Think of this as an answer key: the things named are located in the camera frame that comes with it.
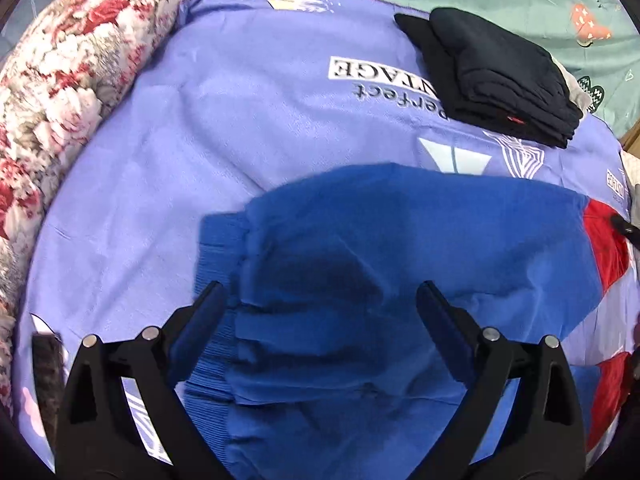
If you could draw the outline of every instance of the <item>bed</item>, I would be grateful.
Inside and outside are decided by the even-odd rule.
[[[7,51],[40,10],[34,1],[21,0],[2,30]],[[180,6],[172,37],[158,43],[132,91],[123,92],[121,104],[83,144],[39,231],[18,316],[12,387],[20,432],[45,462],[51,464],[52,455],[34,400],[31,333],[59,333],[70,365],[87,333],[118,340],[162,324],[202,286],[194,284],[194,268],[207,214],[235,212],[266,190],[345,164],[396,162],[541,180],[628,218],[621,147],[611,129],[624,133],[637,119],[639,36],[619,0],[591,3],[589,12],[602,5],[599,23],[616,31],[606,38],[601,30],[596,39],[575,29],[573,0],[548,22],[523,20],[513,10],[526,8],[533,16],[538,0],[518,0],[503,12],[506,0],[388,1],[191,0]],[[559,7],[540,1],[547,10]],[[436,3],[474,10],[540,40],[580,78],[597,107],[567,150],[449,121],[426,92],[407,93],[392,80],[344,76],[351,64],[368,63],[421,77],[416,51],[392,17],[398,10],[425,16]],[[510,27],[516,20],[523,28]],[[219,28],[223,39],[214,34]],[[619,368],[616,356],[634,349],[640,287],[631,251],[625,254],[602,300],[563,334],[572,365]],[[148,451],[166,460],[135,384],[126,389]],[[598,421],[591,459],[612,437],[616,408]]]

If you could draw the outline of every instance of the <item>black fabric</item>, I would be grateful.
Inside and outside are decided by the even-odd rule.
[[[429,19],[456,60],[465,97],[522,110],[560,132],[578,127],[582,111],[570,101],[564,77],[544,48],[464,10],[439,7]]]
[[[465,98],[456,79],[455,60],[436,37],[430,22],[407,14],[396,14],[395,17],[400,29],[421,50],[430,81],[450,118],[519,139],[533,140],[545,146],[567,147],[573,131],[565,135],[555,131],[546,132],[520,112]]]
[[[3,479],[60,480],[27,444],[4,407],[0,407],[0,464]]]
[[[581,480],[636,480],[639,449],[640,381],[634,380],[631,392],[620,411],[618,427],[611,444],[587,469]]]

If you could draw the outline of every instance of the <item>floral pillow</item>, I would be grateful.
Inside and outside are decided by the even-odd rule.
[[[0,404],[47,207],[100,122],[171,31],[181,0],[56,0],[0,71]]]

